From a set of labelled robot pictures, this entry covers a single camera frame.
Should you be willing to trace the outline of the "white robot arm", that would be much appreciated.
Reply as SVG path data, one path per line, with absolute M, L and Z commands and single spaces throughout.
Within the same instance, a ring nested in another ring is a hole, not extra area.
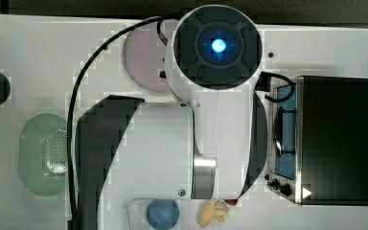
M 133 230 L 137 200 L 243 196 L 267 152 L 262 56 L 241 11 L 208 5 L 181 17 L 166 44 L 170 101 L 110 95 L 79 118 L 73 230 Z

